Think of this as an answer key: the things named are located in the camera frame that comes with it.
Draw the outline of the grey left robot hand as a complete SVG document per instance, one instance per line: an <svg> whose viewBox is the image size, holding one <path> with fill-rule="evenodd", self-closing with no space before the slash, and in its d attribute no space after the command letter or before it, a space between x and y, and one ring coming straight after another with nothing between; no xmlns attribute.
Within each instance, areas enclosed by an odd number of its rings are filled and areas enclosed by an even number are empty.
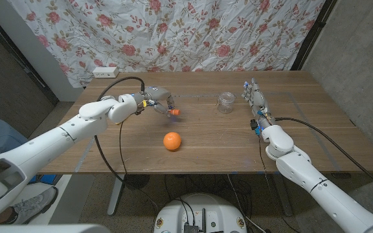
<svg viewBox="0 0 373 233"><path fill-rule="evenodd" d="M174 99L170 91L163 87L151 86L143 92L131 94L137 104L136 115L145 107L152 107L156 112L167 115L180 115L181 111L175 108Z"/></svg>

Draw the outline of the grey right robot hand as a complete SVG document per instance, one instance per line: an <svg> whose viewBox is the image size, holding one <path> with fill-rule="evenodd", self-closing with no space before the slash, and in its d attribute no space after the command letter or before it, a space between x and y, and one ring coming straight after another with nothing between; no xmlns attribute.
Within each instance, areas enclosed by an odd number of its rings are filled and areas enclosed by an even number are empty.
<svg viewBox="0 0 373 233"><path fill-rule="evenodd" d="M249 104L254 116L250 123L251 128L259 135L265 128L274 125L275 119L271 116L268 101L254 78L251 82L244 82L243 88L242 98Z"/></svg>

